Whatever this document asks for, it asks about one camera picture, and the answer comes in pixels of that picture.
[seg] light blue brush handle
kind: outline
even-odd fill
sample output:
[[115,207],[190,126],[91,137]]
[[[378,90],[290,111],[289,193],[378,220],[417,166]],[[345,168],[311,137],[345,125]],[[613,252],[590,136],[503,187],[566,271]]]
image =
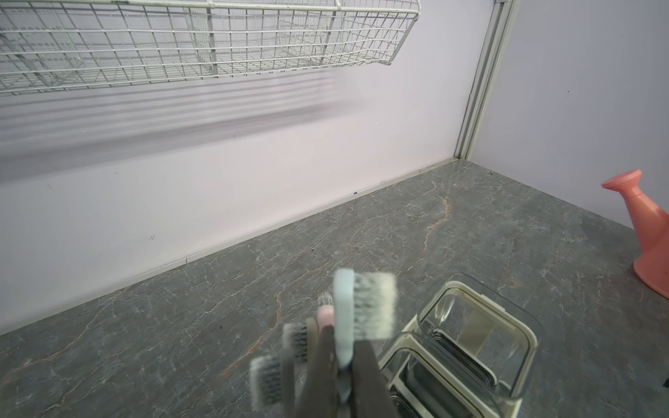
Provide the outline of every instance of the light blue brush handle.
[[337,391],[339,401],[347,404],[351,396],[351,374],[349,366],[353,360],[353,285],[355,272],[349,268],[339,269],[332,281],[334,300],[334,349],[337,352],[339,379]]

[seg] gray bristles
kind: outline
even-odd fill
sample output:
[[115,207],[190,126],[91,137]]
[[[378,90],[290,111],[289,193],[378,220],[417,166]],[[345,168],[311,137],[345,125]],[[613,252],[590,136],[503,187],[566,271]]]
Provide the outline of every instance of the gray bristles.
[[254,411],[281,402],[281,362],[277,356],[251,360],[251,406]]
[[393,336],[395,325],[395,275],[356,273],[353,285],[355,340],[383,340]]
[[284,348],[290,349],[297,363],[306,362],[306,323],[291,322],[284,325]]
[[334,302],[332,300],[332,294],[330,292],[325,291],[320,295],[318,295],[318,307],[332,304],[334,304]]

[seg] wire shelf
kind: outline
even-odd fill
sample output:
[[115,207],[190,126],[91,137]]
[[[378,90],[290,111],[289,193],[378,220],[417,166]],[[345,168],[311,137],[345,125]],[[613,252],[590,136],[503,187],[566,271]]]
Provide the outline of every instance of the wire shelf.
[[0,0],[0,93],[390,64],[419,0]]

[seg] gray marble countertop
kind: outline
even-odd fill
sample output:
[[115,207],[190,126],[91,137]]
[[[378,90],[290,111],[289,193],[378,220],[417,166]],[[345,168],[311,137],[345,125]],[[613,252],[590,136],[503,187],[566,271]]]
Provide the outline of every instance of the gray marble countertop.
[[667,417],[669,300],[634,231],[466,161],[0,336],[2,417],[263,417],[248,365],[337,267],[398,273],[398,327],[450,273],[542,325],[521,417]]

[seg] scrub brush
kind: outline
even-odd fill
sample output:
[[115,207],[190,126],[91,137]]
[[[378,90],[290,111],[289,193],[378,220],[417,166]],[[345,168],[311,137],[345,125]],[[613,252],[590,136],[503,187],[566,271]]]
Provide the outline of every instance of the scrub brush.
[[290,349],[295,354],[295,363],[306,363],[314,356],[318,344],[318,331],[322,327],[321,322],[324,322],[325,316],[328,315],[330,317],[334,315],[332,295],[329,292],[323,292],[318,296],[318,324],[313,318],[307,318],[302,322],[291,322],[284,325],[282,336],[284,348]]
[[281,402],[284,416],[294,416],[295,364],[290,350],[281,350],[278,356],[260,356],[251,360],[250,380],[254,411]]
[[397,288],[390,273],[356,273],[339,269],[334,273],[334,344],[339,366],[337,390],[340,415],[349,415],[353,343],[383,340],[393,335]]

